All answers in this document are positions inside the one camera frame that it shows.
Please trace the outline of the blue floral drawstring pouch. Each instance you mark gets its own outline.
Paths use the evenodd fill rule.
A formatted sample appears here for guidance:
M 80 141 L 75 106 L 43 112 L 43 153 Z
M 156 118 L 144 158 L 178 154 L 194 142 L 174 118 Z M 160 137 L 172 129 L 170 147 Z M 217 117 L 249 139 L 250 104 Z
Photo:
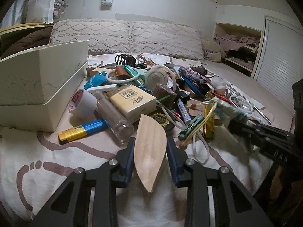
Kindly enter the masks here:
M 185 138 L 179 138 L 180 141 L 179 148 L 186 150 L 188 145 L 191 144 L 194 157 L 197 159 L 197 161 L 205 165 L 211 155 L 209 145 L 206 142 L 206 138 L 202 135 L 202 131 L 206 130 L 204 126 L 208 123 L 208 121 L 210 121 L 211 118 L 214 118 L 215 114 L 220 118 L 221 121 L 225 123 L 226 126 L 231 122 L 232 119 L 236 119 L 236 121 L 240 121 L 241 124 L 248 124 L 249 119 L 245 113 L 241 112 L 233 105 L 230 105 L 229 103 L 218 97 L 214 97 L 209 101 L 193 102 L 187 107 L 189 109 L 197 109 L 197 107 L 199 106 L 205 106 L 209 109 L 209 111 L 204 112 L 204 116 L 202 116 L 202 121 L 195 124 L 193 126 L 194 129 L 192 131 L 188 131 L 187 135 L 185 135 Z M 200 139 L 200 141 L 205 147 L 204 157 L 202 157 L 198 153 L 198 149 L 196 145 L 197 138 Z

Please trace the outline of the wooden leaf-shaped board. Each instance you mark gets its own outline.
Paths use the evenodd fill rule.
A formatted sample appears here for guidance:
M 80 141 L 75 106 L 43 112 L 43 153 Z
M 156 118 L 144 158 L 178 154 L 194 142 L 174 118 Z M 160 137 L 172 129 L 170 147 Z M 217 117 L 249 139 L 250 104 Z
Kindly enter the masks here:
M 139 120 L 134 148 L 134 163 L 138 177 L 148 193 L 152 193 L 166 154 L 166 133 L 150 116 Z

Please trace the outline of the gold foil box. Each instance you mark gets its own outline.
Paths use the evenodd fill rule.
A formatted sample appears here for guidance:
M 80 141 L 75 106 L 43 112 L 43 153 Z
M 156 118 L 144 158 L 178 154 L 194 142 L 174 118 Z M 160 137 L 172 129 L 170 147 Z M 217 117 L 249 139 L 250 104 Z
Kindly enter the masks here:
M 203 137 L 205 139 L 213 139 L 214 138 L 214 113 L 212 112 L 207 122 L 204 124 L 203 127 Z

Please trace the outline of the white louvered door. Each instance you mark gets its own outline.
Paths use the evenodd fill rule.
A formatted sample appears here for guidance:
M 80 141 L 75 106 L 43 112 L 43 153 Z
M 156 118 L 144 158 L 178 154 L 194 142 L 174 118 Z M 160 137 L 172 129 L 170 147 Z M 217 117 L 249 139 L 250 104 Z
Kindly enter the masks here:
M 301 27 L 265 17 L 264 37 L 254 79 L 294 114 L 292 85 L 302 79 Z

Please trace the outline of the white tape roll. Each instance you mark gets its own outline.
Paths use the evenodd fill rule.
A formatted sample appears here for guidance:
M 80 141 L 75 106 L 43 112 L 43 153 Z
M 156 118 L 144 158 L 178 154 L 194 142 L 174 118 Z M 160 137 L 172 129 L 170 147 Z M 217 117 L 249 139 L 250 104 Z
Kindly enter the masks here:
M 85 89 L 79 89 L 72 97 L 68 111 L 82 119 L 90 117 L 97 107 L 97 99 Z

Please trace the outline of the small brown tape roll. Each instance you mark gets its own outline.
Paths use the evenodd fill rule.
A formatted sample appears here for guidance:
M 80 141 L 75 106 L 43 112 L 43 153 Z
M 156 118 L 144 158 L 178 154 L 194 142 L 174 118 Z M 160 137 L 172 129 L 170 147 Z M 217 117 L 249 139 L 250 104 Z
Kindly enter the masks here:
M 176 92 L 167 87 L 164 84 L 157 83 L 153 90 L 151 91 L 151 95 L 157 98 L 159 102 L 161 102 L 166 107 L 172 107 L 173 103 L 177 97 Z

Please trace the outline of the beige tissue pack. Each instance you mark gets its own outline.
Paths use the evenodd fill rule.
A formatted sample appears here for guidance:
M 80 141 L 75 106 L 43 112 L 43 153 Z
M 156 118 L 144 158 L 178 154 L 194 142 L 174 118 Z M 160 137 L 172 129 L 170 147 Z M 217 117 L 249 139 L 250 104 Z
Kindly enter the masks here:
M 149 115 L 157 108 L 156 97 L 134 85 L 124 86 L 107 96 L 131 124 L 137 122 L 142 114 Z

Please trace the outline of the white rectangular stick box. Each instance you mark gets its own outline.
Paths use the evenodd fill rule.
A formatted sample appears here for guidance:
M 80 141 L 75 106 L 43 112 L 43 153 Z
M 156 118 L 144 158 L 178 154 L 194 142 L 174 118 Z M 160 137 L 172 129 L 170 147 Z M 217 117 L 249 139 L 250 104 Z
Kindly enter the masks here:
M 87 89 L 89 93 L 95 93 L 97 91 L 102 92 L 102 93 L 108 93 L 111 91 L 115 91 L 118 89 L 117 84 L 109 84 L 109 85 L 103 85 L 103 86 L 97 86 L 97 87 L 90 87 Z

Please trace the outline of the blue packet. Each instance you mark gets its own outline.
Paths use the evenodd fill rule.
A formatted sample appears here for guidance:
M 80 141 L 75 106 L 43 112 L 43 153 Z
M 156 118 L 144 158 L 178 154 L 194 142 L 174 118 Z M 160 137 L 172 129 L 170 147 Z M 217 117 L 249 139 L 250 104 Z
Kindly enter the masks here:
M 88 90 L 89 88 L 101 86 L 103 83 L 107 82 L 106 72 L 98 72 L 84 84 L 84 89 Z

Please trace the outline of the right beige textured pillow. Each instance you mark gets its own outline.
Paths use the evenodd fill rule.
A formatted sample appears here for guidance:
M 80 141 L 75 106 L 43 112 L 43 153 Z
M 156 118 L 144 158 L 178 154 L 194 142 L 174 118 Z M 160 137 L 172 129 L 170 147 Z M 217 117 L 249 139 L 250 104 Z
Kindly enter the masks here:
M 150 21 L 131 23 L 132 49 L 138 53 L 203 60 L 199 31 L 190 26 Z

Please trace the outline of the beige textured pillow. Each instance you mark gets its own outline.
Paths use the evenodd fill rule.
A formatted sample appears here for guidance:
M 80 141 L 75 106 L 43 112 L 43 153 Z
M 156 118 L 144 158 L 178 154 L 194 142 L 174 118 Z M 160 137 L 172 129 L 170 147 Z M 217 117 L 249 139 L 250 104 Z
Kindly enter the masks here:
M 132 51 L 131 25 L 118 19 L 67 19 L 52 26 L 49 43 L 88 41 L 88 54 Z
M 190 26 L 150 21 L 131 23 L 132 49 L 138 53 L 203 60 L 199 31 Z

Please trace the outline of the brown blanket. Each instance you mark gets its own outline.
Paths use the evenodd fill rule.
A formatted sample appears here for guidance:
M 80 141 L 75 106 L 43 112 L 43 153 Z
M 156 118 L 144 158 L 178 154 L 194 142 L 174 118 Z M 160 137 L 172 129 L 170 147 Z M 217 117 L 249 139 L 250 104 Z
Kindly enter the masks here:
M 5 50 L 1 52 L 1 58 L 6 58 L 23 50 L 49 44 L 51 31 L 52 27 L 45 27 L 40 30 L 32 31 L 10 46 L 6 46 Z

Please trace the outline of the left beige textured pillow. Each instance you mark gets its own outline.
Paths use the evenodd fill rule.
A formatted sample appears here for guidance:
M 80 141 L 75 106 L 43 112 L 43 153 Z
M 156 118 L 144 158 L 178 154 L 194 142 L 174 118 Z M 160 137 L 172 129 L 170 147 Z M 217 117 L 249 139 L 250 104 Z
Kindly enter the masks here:
M 49 43 L 88 41 L 88 54 L 132 51 L 131 25 L 118 19 L 67 19 L 52 26 Z

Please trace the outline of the wooden shelf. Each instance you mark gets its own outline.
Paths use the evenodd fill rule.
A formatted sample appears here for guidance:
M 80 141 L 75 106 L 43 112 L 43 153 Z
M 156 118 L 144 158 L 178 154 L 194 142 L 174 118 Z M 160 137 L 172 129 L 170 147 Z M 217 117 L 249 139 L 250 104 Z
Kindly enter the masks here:
M 19 24 L 13 25 L 9 27 L 2 28 L 0 30 L 0 35 L 5 35 L 8 33 L 13 33 L 20 30 L 27 30 L 27 29 L 35 29 L 35 28 L 45 28 L 45 27 L 52 27 L 53 24 L 46 24 L 46 23 L 26 23 L 26 24 Z

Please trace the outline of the white paper bag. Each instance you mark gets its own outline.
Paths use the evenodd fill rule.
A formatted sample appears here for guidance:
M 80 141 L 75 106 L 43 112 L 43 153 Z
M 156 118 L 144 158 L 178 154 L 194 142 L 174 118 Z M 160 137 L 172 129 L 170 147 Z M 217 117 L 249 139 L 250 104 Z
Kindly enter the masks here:
M 26 23 L 53 23 L 55 0 L 29 0 Z

